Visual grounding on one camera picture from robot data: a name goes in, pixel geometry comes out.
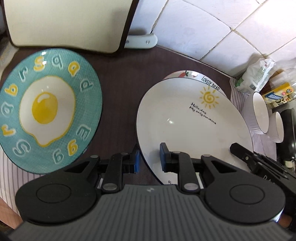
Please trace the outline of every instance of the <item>dark brown tabletop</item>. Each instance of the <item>dark brown tabletop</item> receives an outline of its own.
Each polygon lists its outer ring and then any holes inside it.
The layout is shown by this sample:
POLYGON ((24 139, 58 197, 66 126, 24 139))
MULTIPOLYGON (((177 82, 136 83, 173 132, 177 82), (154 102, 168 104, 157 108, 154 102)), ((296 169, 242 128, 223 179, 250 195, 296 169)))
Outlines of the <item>dark brown tabletop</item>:
MULTIPOLYGON (((12 69, 40 48, 20 49, 4 70, 1 86, 12 69)), ((194 70, 216 82, 230 99, 229 78, 215 69, 171 51, 124 49, 116 57, 80 53, 96 70, 103 91, 101 121, 87 151, 79 158, 99 155, 110 158, 118 152, 131 152, 136 144, 135 117, 138 104, 147 90, 178 70, 194 70)), ((124 174, 124 183, 158 184, 143 160, 138 174, 124 174)))

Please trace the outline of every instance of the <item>screw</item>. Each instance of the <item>screw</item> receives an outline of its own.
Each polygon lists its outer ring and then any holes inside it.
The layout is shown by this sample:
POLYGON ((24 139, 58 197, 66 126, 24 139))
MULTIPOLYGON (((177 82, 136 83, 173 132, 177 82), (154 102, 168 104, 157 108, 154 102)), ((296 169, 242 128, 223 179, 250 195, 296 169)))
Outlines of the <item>screw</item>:
POLYGON ((153 191, 154 191, 154 188, 148 188, 148 189, 147 189, 147 192, 150 192, 150 193, 151 193, 151 192, 153 192, 153 191))
POLYGON ((114 191, 117 189, 117 185, 114 183, 105 183, 103 189, 106 191, 114 191))
POLYGON ((184 185, 184 188, 188 191, 195 191, 199 188, 199 186, 195 183, 186 183, 184 185))

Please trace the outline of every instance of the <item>egg white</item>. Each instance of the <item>egg white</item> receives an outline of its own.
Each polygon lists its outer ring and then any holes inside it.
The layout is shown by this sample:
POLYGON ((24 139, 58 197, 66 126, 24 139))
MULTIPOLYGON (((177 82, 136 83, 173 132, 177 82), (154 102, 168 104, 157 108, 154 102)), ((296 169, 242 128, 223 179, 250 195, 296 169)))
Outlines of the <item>egg white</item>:
POLYGON ((46 76, 34 81, 25 91, 20 102, 19 118, 23 130, 32 135, 38 145, 46 147, 67 133, 72 124, 74 112, 73 89, 58 76, 46 76), (33 102, 42 92, 52 93, 58 101, 57 114, 48 124, 38 123, 32 114, 33 102))

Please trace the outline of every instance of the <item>egg plate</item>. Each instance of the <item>egg plate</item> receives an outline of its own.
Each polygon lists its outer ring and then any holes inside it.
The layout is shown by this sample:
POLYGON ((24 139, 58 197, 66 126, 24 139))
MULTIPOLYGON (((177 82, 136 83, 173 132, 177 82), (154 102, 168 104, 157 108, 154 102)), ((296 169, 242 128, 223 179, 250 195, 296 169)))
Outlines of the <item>egg plate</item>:
POLYGON ((102 113, 99 78, 81 55, 46 49, 9 74, 0 91, 0 144, 25 171, 45 174, 76 160, 102 113))

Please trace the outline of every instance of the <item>tiled wall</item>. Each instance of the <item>tiled wall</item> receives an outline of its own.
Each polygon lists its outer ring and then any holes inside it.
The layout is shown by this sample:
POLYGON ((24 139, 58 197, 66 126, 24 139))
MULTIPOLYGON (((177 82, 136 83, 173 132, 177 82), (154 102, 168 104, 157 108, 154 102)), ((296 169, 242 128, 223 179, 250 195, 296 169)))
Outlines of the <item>tiled wall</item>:
POLYGON ((131 34, 236 77, 259 58, 296 57, 296 0, 140 0, 131 34))

